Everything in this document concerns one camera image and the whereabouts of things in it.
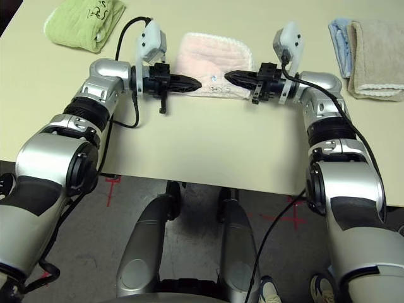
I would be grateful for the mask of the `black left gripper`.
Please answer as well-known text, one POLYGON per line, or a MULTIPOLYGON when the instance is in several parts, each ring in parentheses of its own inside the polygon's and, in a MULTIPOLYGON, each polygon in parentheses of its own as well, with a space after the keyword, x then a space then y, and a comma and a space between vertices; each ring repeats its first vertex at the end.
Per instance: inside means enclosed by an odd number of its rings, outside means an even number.
POLYGON ((155 63, 149 67, 149 75, 143 78, 144 92, 160 99, 159 113, 167 113, 167 94, 190 93, 201 88, 201 83, 192 77, 171 74, 170 66, 166 63, 155 63))

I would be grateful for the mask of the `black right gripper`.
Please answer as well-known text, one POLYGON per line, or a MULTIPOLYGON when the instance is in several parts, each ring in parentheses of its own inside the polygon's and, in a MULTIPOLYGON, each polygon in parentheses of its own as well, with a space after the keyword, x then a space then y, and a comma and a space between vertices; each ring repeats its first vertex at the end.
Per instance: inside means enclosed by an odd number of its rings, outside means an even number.
POLYGON ((225 73, 231 84, 253 91, 252 103, 270 101, 282 94, 285 80, 282 70, 273 63, 262 63, 258 72, 235 70, 225 73))

